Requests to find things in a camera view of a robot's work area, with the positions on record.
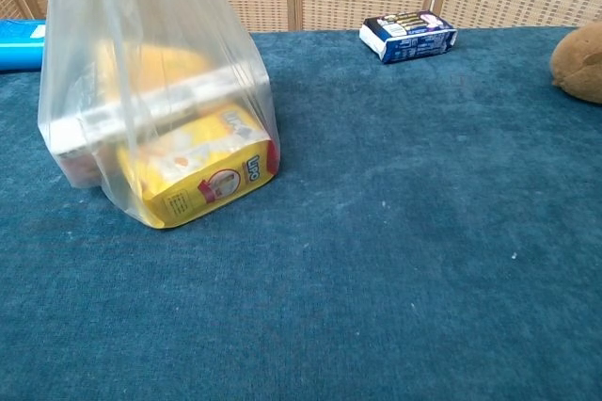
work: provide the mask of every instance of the stuffed toy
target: stuffed toy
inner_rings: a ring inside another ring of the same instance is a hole
[[[602,104],[602,22],[586,24],[560,41],[551,59],[554,86]]]

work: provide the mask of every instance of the table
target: table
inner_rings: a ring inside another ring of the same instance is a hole
[[[39,74],[1,75],[0,398],[599,399],[602,108],[551,85],[568,32],[394,65],[254,35],[281,172],[172,231],[70,188]]]

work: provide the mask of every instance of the blue box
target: blue box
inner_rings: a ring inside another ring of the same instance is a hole
[[[458,30],[430,10],[367,18],[359,37],[387,64],[441,55],[455,44]]]
[[[44,20],[0,20],[0,72],[41,69],[45,35]]]

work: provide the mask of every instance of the plastic bag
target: plastic bag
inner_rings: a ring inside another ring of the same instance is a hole
[[[154,228],[278,170],[269,78],[227,0],[49,0],[38,121],[72,186]]]

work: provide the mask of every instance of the yellow box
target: yellow box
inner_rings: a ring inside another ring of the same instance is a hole
[[[168,89],[187,78],[214,70],[207,58],[181,48],[124,43],[123,50],[125,67],[118,67],[112,45],[108,42],[98,45],[99,77],[106,102],[121,99],[123,92],[120,91],[118,70],[127,68],[129,88],[133,94]]]
[[[277,172],[274,142],[238,104],[142,144],[118,150],[141,218],[158,229],[180,226],[240,198]]]

